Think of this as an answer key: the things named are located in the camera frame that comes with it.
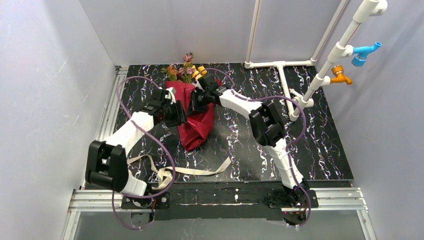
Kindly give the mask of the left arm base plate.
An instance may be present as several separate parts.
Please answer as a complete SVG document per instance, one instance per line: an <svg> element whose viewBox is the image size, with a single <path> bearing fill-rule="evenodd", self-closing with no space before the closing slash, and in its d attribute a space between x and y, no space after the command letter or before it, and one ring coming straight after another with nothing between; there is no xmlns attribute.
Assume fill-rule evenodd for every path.
<svg viewBox="0 0 424 240"><path fill-rule="evenodd" d="M123 196L120 207L124 210L163 210L170 207L170 193L165 193L153 198L134 198Z"/></svg>

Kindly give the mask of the red wrapping paper sheet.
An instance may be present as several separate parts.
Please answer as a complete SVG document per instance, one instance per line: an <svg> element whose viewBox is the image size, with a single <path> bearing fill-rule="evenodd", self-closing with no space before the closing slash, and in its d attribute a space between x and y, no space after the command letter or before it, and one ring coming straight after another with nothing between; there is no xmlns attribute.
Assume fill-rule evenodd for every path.
<svg viewBox="0 0 424 240"><path fill-rule="evenodd" d="M182 102L187 115L187 123L179 125L177 130L183 148L186 151L192 151L203 144L212 131L215 121L215 105L210 103L207 105L205 112L189 115L191 92L195 90L195 86L180 81L167 80L165 81L165 87L175 88L175 98Z"/></svg>

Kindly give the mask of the pink fake flower bunch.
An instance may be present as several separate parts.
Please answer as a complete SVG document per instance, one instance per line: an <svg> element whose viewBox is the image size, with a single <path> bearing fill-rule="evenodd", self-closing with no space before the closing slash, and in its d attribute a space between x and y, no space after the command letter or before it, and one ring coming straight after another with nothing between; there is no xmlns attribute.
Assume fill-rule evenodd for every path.
<svg viewBox="0 0 424 240"><path fill-rule="evenodd" d="M168 67L163 67L160 72L166 75L168 81L191 84L199 74L198 69L193 64L193 58L191 52L186 53L183 57L182 66L176 67L170 64Z"/></svg>

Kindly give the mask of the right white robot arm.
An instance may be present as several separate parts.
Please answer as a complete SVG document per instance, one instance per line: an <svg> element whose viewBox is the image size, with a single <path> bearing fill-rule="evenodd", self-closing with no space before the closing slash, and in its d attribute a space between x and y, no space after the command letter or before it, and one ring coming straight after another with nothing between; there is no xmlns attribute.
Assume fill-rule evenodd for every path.
<svg viewBox="0 0 424 240"><path fill-rule="evenodd" d="M211 74L199 77L191 91L187 109L189 116L204 112L209 104L233 110L249 120L255 141L263 146L274 160L284 187L306 190L307 185L289 151L285 136L285 121L270 97L251 99L229 86L219 85Z"/></svg>

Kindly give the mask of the yellow fake flower bunch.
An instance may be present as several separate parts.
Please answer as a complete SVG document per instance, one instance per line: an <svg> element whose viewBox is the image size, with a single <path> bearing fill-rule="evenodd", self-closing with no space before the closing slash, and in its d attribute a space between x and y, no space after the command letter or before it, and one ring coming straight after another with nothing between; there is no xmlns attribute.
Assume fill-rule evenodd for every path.
<svg viewBox="0 0 424 240"><path fill-rule="evenodd" d="M194 80L197 80L208 73L206 68L202 65L198 67L193 65L189 70L191 70L191 77Z"/></svg>

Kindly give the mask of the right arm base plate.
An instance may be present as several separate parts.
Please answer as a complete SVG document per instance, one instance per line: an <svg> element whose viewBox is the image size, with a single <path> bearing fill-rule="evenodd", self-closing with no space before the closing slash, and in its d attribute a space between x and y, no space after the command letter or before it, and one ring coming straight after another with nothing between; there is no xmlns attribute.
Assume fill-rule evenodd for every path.
<svg viewBox="0 0 424 240"><path fill-rule="evenodd" d="M293 191L272 190L267 193L264 202L271 209L281 209L282 218L289 226L301 226L307 221L310 211L319 207L316 192L308 190L306 193L300 188Z"/></svg>

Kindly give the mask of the beige ribbon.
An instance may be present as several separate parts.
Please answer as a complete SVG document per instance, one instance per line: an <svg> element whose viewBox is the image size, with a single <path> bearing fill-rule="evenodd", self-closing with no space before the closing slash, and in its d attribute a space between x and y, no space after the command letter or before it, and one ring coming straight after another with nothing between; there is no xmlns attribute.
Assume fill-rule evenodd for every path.
<svg viewBox="0 0 424 240"><path fill-rule="evenodd" d="M141 155L137 157L133 157L127 160L127 164L130 165L134 162L140 161L142 158L147 157L150 160L150 166L151 170L156 173L157 180L158 180L158 186L152 187L153 190L163 190L165 189L171 182L172 182L172 170L173 168L171 166L168 167L162 167L160 169L157 169L153 158L148 155ZM199 169L192 169L192 168L183 168L183 167L176 167L175 171L177 173L182 173L185 175L194 175L194 176L213 176L220 174L226 170L226 168L230 165L231 159L227 157L225 161L219 166L219 168L215 171L209 171L209 170L199 170Z"/></svg>

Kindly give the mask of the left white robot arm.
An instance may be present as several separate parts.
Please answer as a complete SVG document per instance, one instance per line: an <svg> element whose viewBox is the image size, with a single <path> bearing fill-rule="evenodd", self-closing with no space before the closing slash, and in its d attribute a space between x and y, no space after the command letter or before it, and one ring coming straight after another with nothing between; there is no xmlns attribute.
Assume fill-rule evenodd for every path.
<svg viewBox="0 0 424 240"><path fill-rule="evenodd" d="M157 88L129 120L104 141L94 140L88 147L85 180L89 184L121 194L145 198L148 184L132 175L128 169L129 151L144 136L150 136L157 124L168 127L187 122L181 100L175 98L176 89Z"/></svg>

